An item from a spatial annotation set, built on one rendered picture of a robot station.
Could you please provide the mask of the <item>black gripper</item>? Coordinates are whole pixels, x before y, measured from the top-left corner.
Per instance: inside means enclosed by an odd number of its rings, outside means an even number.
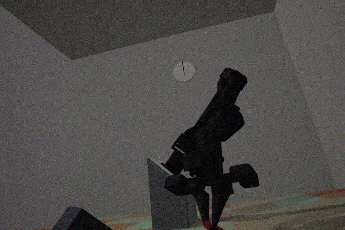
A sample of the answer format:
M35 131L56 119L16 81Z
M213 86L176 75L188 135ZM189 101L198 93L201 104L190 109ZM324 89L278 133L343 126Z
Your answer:
M258 175L250 164L230 166L229 173L223 174L222 149L217 146L220 160L219 171L206 168L195 171L194 178L187 178L183 174L171 175L165 179L164 188L169 192L184 196L192 194L195 198L204 225L209 220L209 194L205 186L212 189L212 225L217 227L225 203L230 194L234 194L233 182L239 182L243 188L258 187Z

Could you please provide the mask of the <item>dark grey sloped panel with hole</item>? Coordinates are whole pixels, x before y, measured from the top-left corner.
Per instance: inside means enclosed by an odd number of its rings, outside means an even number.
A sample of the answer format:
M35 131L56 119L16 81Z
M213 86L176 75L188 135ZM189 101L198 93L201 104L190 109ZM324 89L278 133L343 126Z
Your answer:
M82 208L69 206L51 230L112 230Z

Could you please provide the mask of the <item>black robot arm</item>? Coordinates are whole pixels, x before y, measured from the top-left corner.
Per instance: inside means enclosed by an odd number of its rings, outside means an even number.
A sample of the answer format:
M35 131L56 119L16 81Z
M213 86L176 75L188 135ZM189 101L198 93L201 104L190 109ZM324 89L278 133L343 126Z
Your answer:
M189 171L191 177L194 177L196 170L206 168L218 172L220 154L217 146L221 148L221 141L225 142L245 124L235 101L248 82L246 76L237 70L225 68L220 77L217 93L195 126L177 138L171 147L174 149L172 155L166 164L161 163L174 175L180 174L183 169ZM196 150L203 144L206 144L205 149Z

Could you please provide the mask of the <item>dark red peg with white band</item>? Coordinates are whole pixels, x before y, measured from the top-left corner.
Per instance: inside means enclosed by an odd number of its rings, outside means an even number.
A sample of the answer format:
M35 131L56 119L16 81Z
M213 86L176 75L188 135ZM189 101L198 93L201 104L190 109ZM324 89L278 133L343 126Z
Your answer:
M224 230L223 228L219 226L213 227L212 222L209 220L204 222L204 227L208 230Z

